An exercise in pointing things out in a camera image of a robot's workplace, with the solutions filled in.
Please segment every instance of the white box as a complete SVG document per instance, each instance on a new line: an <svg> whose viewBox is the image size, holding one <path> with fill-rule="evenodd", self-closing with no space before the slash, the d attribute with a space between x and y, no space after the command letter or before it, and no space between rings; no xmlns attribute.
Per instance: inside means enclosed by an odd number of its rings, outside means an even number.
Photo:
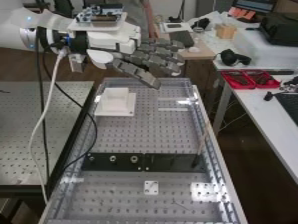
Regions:
<svg viewBox="0 0 298 224"><path fill-rule="evenodd" d="M298 47L271 45L259 31L238 29L231 40L239 52L259 67L298 67Z"/></svg>
<svg viewBox="0 0 298 224"><path fill-rule="evenodd" d="M133 116L135 93L127 88L105 88L96 107L96 116Z"/></svg>

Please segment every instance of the floor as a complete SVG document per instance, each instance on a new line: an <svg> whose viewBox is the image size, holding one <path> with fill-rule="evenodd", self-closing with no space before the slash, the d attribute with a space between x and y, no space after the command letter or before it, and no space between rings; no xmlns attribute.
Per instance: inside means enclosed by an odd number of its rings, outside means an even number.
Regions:
<svg viewBox="0 0 298 224"><path fill-rule="evenodd" d="M0 48L0 61L0 81L37 80L33 53ZM46 56L46 61L52 67L53 55ZM104 77L118 75L110 70L98 70L92 64L84 74L70 74L66 64L68 61L64 60L58 81L92 80L98 84ZM201 85L201 75L195 76L194 73L191 81L198 86L205 86ZM227 111L225 121L231 121L242 113L242 107L235 104ZM221 131L218 142L249 223L298 223L298 187L247 116ZM25 205L13 223L37 223L37 218Z"/></svg>

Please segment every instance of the transparent acrylic panel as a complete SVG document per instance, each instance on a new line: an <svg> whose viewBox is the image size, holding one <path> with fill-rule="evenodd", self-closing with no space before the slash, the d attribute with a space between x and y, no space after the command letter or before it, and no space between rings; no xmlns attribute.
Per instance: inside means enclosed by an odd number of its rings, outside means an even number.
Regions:
<svg viewBox="0 0 298 224"><path fill-rule="evenodd" d="M129 87L137 94L135 114L97 119L92 153L197 154L206 124L191 83L189 79L161 83L157 91L131 79L105 79L98 94L106 87ZM80 136L70 160L93 140L88 121ZM48 223L238 223L209 136L201 157L205 169L197 173L82 171L80 160L56 189Z"/></svg>

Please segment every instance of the white desk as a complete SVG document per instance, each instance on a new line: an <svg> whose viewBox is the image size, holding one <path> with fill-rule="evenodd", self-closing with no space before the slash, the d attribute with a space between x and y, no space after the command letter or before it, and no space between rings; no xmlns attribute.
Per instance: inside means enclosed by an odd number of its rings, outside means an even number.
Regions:
<svg viewBox="0 0 298 224"><path fill-rule="evenodd" d="M292 75L274 76L279 81L290 80L292 77ZM267 91L271 91L272 93L280 92L278 89L235 90L231 89L229 84L225 82L213 129L217 134L225 116L230 95L233 93L278 158L280 159L292 179L298 183L298 126L291 120L275 97L268 102L263 100Z"/></svg>

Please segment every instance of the metal table surface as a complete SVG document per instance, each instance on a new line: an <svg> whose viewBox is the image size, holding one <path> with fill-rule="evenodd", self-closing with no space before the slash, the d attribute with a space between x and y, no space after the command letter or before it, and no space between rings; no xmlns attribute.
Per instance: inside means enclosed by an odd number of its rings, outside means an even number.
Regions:
<svg viewBox="0 0 298 224"><path fill-rule="evenodd" d="M60 82L61 88L84 105L93 82ZM45 97L49 83L44 83ZM28 141L40 112L38 84L1 82L0 90L0 191L16 186L38 185L36 168L28 152ZM54 88L46 115L50 173L74 127L81 108ZM45 176L45 156L41 128L33 142L33 152Z"/></svg>
<svg viewBox="0 0 298 224"><path fill-rule="evenodd" d="M98 95L106 87L129 87L137 94L135 113L97 118L92 152L195 154L207 121L198 91L189 79L161 83L157 91L131 79L105 79ZM69 160L93 137L86 119ZM210 127L202 158L205 172L197 173L82 171L78 160L64 173L40 223L246 223ZM143 193L145 181L158 181L158 195Z"/></svg>

